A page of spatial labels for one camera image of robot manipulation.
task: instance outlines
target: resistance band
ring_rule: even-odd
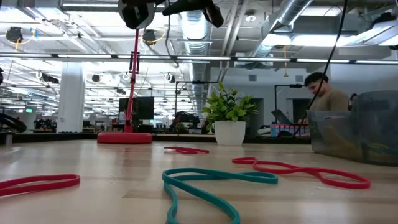
[[[182,174],[182,173],[197,173],[201,175],[180,175],[176,177],[171,177],[172,174]],[[188,185],[183,181],[186,180],[245,180],[249,182],[257,182],[263,184],[277,184],[278,177],[274,174],[269,174],[266,172],[245,172],[240,174],[234,174],[229,172],[222,172],[217,170],[207,170],[207,169],[198,169],[198,168],[179,168],[179,169],[170,169],[166,170],[162,174],[162,180],[164,181],[164,191],[172,200],[172,206],[167,212],[167,221],[166,224],[178,224],[176,221],[175,215],[177,214],[178,207],[178,197],[173,188],[170,185],[174,185],[196,197],[199,197],[214,206],[221,209],[227,216],[229,216],[232,221],[231,224],[239,224],[241,223],[241,217],[238,211],[227,201],[219,198],[213,194],[205,192],[204,190],[200,190],[194,186]]]
[[[24,185],[18,187],[18,185],[20,184],[28,184],[39,181],[58,181],[58,182],[47,183],[47,184]],[[62,189],[65,187],[71,187],[78,184],[80,184],[80,176],[75,174],[41,175],[33,177],[24,177],[20,179],[0,182],[0,196]]]
[[[314,177],[317,177],[324,184],[328,184],[328,185],[335,186],[335,187],[347,188],[347,189],[368,189],[371,186],[371,181],[367,178],[364,178],[364,177],[361,177],[359,175],[352,174],[349,172],[343,172],[343,171],[334,170],[334,169],[325,169],[325,168],[317,168],[317,167],[298,167],[295,165],[286,164],[284,162],[259,161],[255,157],[244,157],[244,158],[233,159],[232,163],[253,164],[254,170],[261,171],[261,172],[269,172],[269,173],[273,173],[273,174],[293,174],[296,172],[304,172],[304,173],[313,175]],[[288,169],[271,169],[271,168],[261,167],[259,165],[282,166],[282,167],[286,167]],[[359,183],[328,179],[328,178],[322,176],[321,173],[335,174],[335,175],[339,175],[342,177],[351,178],[351,179],[357,180]]]
[[[192,148],[186,148],[186,147],[164,147],[164,149],[174,149],[176,152],[182,153],[182,154],[198,154],[198,152],[202,152],[205,154],[209,154],[209,150],[203,150],[203,149],[192,149]]]

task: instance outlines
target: desk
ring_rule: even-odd
[[[367,190],[337,189],[303,174],[281,175],[277,185],[237,180],[190,181],[229,201],[243,224],[385,224],[398,220],[398,169],[314,154],[308,145],[154,142],[102,145],[96,141],[15,144],[19,156],[0,154],[0,179],[37,174],[80,174],[79,187],[1,198],[4,224],[165,223],[170,200],[162,190],[162,172],[201,167],[252,171],[232,164],[234,157],[258,157],[299,166],[354,172],[372,179]],[[210,154],[164,152],[164,146],[197,147]],[[229,218],[215,207],[180,190],[177,219],[183,224],[223,224]]]

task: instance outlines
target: red resistance band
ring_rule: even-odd
[[[314,177],[317,177],[322,183],[328,184],[335,187],[342,187],[346,189],[368,189],[371,186],[371,181],[367,178],[361,177],[356,174],[352,174],[349,172],[343,172],[340,170],[334,169],[325,169],[325,168],[317,168],[317,167],[298,167],[295,165],[286,164],[284,162],[273,162],[273,161],[259,161],[255,157],[244,157],[244,158],[236,158],[232,160],[232,163],[235,164],[253,164],[253,169],[261,172],[269,172],[272,174],[293,174],[296,172],[304,172]],[[275,165],[275,166],[282,166],[288,169],[271,169],[261,167],[259,165]],[[333,180],[328,179],[322,176],[321,173],[326,174],[335,174],[342,177],[348,177],[353,180],[357,180],[359,183],[355,182],[345,182],[342,180]]]
[[[35,184],[18,187],[19,184],[28,184],[38,181],[59,181],[48,184]],[[80,176],[75,174],[65,175],[41,175],[33,177],[24,177],[15,180],[0,182],[0,196],[22,194],[29,192],[40,192],[45,190],[62,189],[80,184]]]
[[[198,152],[203,152],[206,154],[209,154],[209,150],[203,150],[203,149],[192,149],[192,148],[186,148],[186,147],[164,147],[164,149],[174,149],[176,152],[179,152],[181,154],[198,154]]]

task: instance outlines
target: red base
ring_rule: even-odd
[[[105,144],[145,144],[152,143],[148,133],[99,133],[97,143]]]

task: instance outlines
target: white column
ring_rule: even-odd
[[[86,74],[81,62],[64,62],[61,76],[57,132],[82,132]]]
[[[26,125],[25,133],[33,133],[31,130],[35,129],[34,121],[36,120],[36,110],[34,106],[27,106],[24,114],[21,116],[21,121]]]

